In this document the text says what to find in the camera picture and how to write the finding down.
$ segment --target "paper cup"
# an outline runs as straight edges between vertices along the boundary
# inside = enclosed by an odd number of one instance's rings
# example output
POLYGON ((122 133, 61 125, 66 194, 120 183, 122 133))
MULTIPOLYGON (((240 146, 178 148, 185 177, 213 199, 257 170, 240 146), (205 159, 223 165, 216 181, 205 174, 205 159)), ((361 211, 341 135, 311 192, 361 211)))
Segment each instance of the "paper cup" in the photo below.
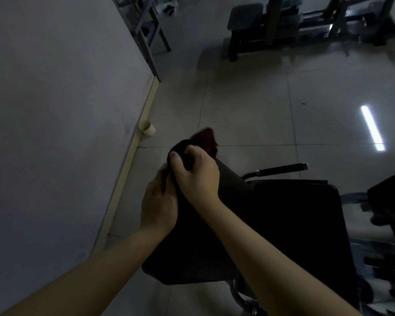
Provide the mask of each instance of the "paper cup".
POLYGON ((146 136, 152 136, 155 133, 155 128, 149 121, 142 121, 139 124, 139 130, 146 136))

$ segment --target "baseboard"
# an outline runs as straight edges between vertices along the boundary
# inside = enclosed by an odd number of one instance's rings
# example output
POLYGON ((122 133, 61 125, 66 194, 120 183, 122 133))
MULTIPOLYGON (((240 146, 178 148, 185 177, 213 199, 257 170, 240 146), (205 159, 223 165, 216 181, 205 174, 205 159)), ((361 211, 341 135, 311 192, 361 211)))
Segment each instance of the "baseboard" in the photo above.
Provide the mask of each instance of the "baseboard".
MULTIPOLYGON (((151 89, 149 90, 147 100, 145 101, 144 108, 142 110, 141 117, 139 122, 148 119, 149 111, 151 110, 152 103, 155 98, 155 94, 157 93, 159 81, 156 77, 151 85, 151 89)), ((116 214, 116 210, 118 207, 118 203, 120 201, 121 194, 123 192, 124 184, 126 183, 127 176, 129 174, 130 165, 132 165, 133 157, 135 156, 136 149, 139 144, 139 139, 142 133, 137 128, 135 134, 132 138, 132 143, 130 144, 129 149, 127 150, 126 158, 124 159, 123 166, 121 168, 119 177, 117 179, 116 186, 114 188, 113 195, 111 196, 110 203, 107 208, 107 212, 105 213, 105 217, 99 231, 98 237, 95 242, 94 249, 92 250, 92 254, 100 253, 103 251, 105 247, 105 243, 107 241, 107 235, 110 232, 111 224, 113 223, 114 216, 116 214)))

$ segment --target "white wall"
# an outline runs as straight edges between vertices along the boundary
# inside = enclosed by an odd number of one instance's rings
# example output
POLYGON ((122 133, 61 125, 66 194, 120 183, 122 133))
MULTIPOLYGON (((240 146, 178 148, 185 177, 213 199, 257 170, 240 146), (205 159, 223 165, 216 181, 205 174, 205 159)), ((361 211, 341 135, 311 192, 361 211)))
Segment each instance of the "white wall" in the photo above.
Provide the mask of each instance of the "white wall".
POLYGON ((0 0, 0 312, 88 257, 152 78, 111 0, 0 0))

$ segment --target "seat cushion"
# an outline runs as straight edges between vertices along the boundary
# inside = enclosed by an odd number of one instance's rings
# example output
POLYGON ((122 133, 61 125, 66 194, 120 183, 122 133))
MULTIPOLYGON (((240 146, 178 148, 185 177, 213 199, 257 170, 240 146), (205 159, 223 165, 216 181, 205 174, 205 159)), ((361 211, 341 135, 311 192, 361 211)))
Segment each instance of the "seat cushion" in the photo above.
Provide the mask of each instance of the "seat cushion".
POLYGON ((262 14, 262 3, 238 5, 231 10, 227 29, 229 31, 240 31, 259 26, 262 14))

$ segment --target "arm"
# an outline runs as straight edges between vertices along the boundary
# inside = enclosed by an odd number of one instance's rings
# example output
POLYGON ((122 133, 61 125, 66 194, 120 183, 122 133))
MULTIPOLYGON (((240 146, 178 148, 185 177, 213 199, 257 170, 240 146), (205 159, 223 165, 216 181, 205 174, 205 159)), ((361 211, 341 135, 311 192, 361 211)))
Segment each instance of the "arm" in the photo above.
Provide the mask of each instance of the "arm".
POLYGON ((163 169, 146 189, 139 231, 76 266, 1 315, 101 315, 176 223, 176 190, 170 174, 163 191, 163 169))
POLYGON ((204 150, 188 146, 195 164, 184 169, 177 154, 171 167, 184 196, 211 227, 269 315, 346 315, 360 313, 291 261, 231 212, 218 198, 219 170, 204 150))

